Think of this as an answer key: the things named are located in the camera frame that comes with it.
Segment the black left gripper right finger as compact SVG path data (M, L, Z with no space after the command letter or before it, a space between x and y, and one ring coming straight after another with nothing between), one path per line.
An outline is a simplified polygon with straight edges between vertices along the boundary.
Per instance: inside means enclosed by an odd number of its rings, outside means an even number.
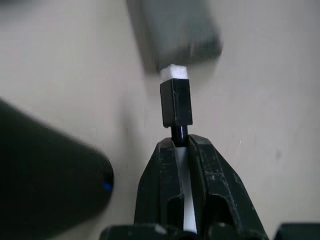
M268 239L241 178L207 138L189 135L188 164L201 239Z

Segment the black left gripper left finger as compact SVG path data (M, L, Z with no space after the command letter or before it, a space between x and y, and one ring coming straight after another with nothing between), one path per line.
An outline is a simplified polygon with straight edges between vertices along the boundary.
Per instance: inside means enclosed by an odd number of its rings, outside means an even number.
M133 226L145 239L183 240L184 200L176 148L165 138L139 180Z

